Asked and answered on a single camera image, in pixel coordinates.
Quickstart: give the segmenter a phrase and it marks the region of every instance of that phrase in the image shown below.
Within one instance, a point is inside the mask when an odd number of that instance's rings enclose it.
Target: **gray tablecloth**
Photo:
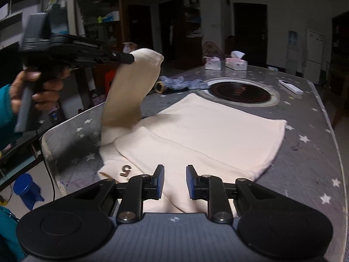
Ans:
[[[179,75],[185,80],[245,78],[273,86],[279,92],[280,102],[272,107],[226,105],[264,118],[287,121],[280,151],[257,182],[323,212],[334,227],[326,258],[331,262],[342,261],[347,233],[343,168],[327,113],[313,84],[282,72],[251,66],[248,71],[228,68],[207,71],[201,67]],[[299,87],[304,91],[303,97],[297,99],[281,89],[278,79]],[[195,91],[149,95],[142,103],[143,116],[156,114],[192,92]],[[99,180],[97,171],[103,165],[98,153],[102,109],[103,104],[94,107],[43,136],[44,155],[64,195]]]

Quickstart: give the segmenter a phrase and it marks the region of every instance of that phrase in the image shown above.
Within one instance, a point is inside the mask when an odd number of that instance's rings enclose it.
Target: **teal jacket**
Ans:
[[[9,89],[10,85],[0,88],[0,150],[20,137],[14,132],[16,117],[12,112]],[[24,258],[16,237],[16,226],[15,216],[0,206],[0,262],[16,262]]]
[[[10,85],[0,88],[0,150],[21,136],[14,132],[16,116],[12,112],[9,90]]]

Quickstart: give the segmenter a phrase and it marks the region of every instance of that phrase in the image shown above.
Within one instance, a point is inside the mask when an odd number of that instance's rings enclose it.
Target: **blue cup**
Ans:
[[[18,177],[13,185],[13,192],[20,196],[30,211],[33,210],[36,201],[45,201],[40,195],[40,191],[40,187],[33,182],[33,178],[28,173]]]

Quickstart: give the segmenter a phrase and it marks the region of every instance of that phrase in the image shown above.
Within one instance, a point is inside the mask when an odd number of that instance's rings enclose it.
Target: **person's hand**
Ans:
[[[22,92],[25,81],[36,81],[39,79],[41,73],[35,69],[26,69],[21,71],[10,87],[11,106],[14,114],[18,114],[21,106]],[[35,108],[38,110],[50,110],[56,106],[59,99],[59,92],[63,88],[62,79],[70,75],[70,69],[65,68],[61,74],[61,78],[53,79],[44,83],[44,91],[36,93],[32,96],[33,100],[37,102]]]

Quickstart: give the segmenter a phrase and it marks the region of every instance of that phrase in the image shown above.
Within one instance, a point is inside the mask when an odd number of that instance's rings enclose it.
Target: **doorway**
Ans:
[[[159,4],[159,19],[161,29],[162,55],[167,61],[174,61],[175,50],[173,46],[173,25],[175,20],[175,1]]]
[[[151,8],[143,5],[128,5],[130,40],[138,48],[154,49],[151,32]]]
[[[234,3],[236,47],[249,65],[266,67],[268,49],[267,5]]]

